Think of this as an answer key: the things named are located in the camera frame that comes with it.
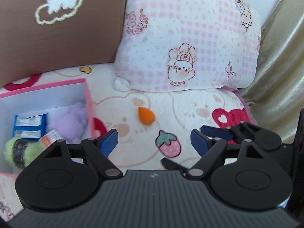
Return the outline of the orange makeup sponge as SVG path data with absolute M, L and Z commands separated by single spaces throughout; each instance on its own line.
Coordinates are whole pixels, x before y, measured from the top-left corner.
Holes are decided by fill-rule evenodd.
M 151 125 L 155 121 L 155 114 L 148 108 L 139 107 L 138 108 L 139 120 L 144 125 Z

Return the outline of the purple plush toy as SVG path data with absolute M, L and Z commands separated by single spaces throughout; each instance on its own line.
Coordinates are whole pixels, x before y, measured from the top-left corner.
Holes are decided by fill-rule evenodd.
M 67 142 L 78 144 L 81 142 L 87 123 L 86 105 L 83 102 L 77 102 L 69 107 L 66 113 L 51 121 L 48 129 L 56 130 Z

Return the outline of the green yarn ball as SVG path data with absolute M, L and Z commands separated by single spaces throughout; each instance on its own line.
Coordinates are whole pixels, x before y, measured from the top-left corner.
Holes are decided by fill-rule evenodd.
M 25 169 L 45 148 L 39 142 L 13 137 L 4 147 L 4 157 L 12 167 Z

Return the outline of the pink checkered pillow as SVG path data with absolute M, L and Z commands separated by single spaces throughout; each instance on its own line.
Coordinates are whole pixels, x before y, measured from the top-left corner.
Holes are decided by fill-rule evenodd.
M 116 89 L 242 89 L 253 82 L 261 19 L 245 2 L 127 0 L 125 12 Z

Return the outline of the orange white small box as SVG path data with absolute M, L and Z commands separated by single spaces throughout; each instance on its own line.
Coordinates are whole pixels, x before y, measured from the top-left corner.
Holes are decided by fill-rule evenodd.
M 56 131 L 56 130 L 51 130 L 50 132 L 48 132 L 47 134 L 45 134 L 44 136 L 42 136 L 39 139 L 39 143 L 44 147 L 47 148 L 49 147 L 52 143 L 54 143 L 55 141 L 62 139 L 62 137 L 60 136 L 60 134 Z

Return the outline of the white printed bed blanket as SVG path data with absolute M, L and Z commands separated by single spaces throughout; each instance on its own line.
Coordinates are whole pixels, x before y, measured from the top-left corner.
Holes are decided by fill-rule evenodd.
M 112 86 L 113 72 L 112 64 L 66 68 L 7 84 L 1 88 L 1 94 L 84 78 L 91 94 L 94 137 L 117 130 L 119 143 L 110 159 L 121 171 L 160 170 L 163 157 L 189 166 L 199 158 L 190 143 L 193 129 L 203 125 L 225 128 L 241 121 L 255 122 L 237 91 L 222 88 L 165 93 L 120 92 Z M 151 125 L 140 122 L 139 107 L 155 114 Z

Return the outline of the pink cardboard box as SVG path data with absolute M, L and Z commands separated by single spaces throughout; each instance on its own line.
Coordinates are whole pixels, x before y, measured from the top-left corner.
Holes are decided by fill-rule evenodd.
M 77 102 L 87 107 L 88 125 L 82 138 L 94 137 L 94 119 L 91 94 L 87 81 L 83 79 L 67 80 L 31 86 L 1 94 L 1 174 L 16 175 L 17 167 L 11 167 L 5 160 L 4 146 L 12 138 L 14 117 L 27 118 L 48 113 L 49 121 Z

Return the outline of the brown embroidered pillow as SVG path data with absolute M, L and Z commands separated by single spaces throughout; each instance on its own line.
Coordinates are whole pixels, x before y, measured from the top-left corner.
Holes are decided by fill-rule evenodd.
M 113 62 L 125 5 L 126 0 L 1 0 L 1 86 Z

